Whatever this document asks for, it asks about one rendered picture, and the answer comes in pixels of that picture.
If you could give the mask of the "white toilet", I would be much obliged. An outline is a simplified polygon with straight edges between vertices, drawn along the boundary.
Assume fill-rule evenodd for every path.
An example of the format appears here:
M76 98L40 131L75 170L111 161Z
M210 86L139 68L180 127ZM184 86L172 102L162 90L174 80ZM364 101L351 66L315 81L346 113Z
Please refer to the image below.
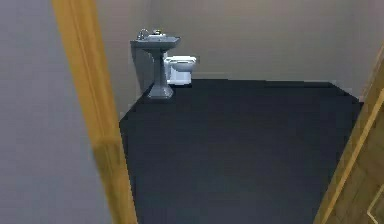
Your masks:
M171 85L188 85L196 64L193 56L170 56L164 59L167 83Z

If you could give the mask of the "grey pedestal sink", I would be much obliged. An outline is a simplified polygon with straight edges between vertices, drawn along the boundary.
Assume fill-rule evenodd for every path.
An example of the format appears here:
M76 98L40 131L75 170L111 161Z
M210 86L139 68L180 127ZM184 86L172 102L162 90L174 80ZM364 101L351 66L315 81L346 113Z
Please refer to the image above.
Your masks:
M134 49L141 49L149 53L153 59L154 82L148 93L150 99L169 99L172 97L173 90L167 84L164 71L164 54L175 48L180 41L180 37L151 34L145 28L141 29L137 37L130 41Z

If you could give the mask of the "wooden door frame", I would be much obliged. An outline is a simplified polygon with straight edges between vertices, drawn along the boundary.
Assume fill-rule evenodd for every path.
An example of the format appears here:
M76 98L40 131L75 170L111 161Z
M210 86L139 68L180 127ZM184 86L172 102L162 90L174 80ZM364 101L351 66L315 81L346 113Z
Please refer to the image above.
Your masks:
M112 224L139 224L95 0L51 0Z

